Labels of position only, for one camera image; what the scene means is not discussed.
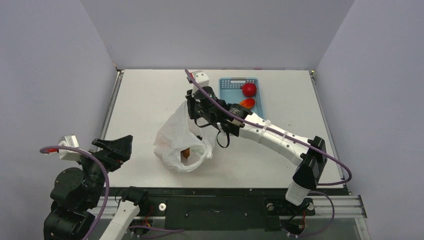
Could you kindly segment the white plastic bag lemon print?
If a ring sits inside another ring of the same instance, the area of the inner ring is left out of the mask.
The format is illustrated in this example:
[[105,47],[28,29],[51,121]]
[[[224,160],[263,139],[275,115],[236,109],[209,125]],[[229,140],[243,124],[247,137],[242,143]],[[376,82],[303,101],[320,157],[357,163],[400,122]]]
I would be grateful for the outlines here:
[[[184,101],[158,130],[153,152],[168,169],[189,173],[213,158],[217,133],[218,130],[212,126],[196,126],[189,118]],[[187,148],[190,148],[188,159],[181,155],[181,151]]]

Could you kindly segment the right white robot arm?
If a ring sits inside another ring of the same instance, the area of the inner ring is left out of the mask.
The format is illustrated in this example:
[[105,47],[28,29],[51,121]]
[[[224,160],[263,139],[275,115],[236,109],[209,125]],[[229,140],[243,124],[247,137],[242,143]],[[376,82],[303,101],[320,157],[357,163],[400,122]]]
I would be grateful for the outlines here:
[[308,193],[317,189],[328,160],[322,138],[301,137],[278,128],[240,104],[218,99],[210,86],[201,90],[190,89],[185,98],[190,119],[203,118],[206,126],[216,128],[227,138],[235,136],[255,141],[297,167],[282,199],[282,207],[287,213],[296,213]]

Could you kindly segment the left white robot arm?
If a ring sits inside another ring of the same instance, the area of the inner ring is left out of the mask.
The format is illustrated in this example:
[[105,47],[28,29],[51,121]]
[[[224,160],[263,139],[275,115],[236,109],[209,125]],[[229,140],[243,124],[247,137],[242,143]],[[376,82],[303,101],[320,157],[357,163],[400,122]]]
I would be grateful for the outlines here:
[[67,168],[56,177],[50,214],[43,224],[44,239],[89,238],[106,209],[111,187],[108,174],[130,159],[132,142],[132,135],[115,140],[96,138],[92,145],[99,150],[85,151],[75,135],[65,135],[57,145],[40,149],[42,154],[58,154],[61,160],[81,166]]

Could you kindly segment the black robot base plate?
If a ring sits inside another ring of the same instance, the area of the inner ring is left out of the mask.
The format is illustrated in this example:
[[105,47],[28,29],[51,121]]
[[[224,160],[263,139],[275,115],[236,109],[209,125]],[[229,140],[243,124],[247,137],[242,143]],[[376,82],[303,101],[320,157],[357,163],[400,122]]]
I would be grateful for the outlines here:
[[303,216],[306,204],[291,206],[285,188],[144,188],[137,223],[162,218],[165,229],[186,231],[280,231]]

